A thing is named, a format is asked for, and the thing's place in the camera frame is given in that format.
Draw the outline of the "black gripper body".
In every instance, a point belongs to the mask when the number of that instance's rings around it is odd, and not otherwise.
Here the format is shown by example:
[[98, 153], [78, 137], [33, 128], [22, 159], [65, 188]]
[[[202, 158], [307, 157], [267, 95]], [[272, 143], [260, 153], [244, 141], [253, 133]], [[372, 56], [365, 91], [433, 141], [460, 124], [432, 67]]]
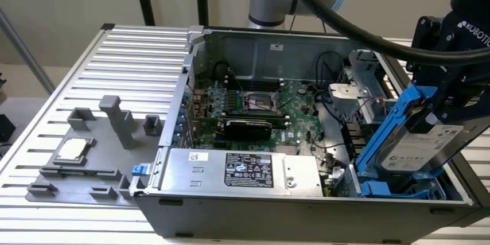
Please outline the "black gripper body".
[[488, 0], [451, 0], [440, 36], [449, 52], [488, 48]]

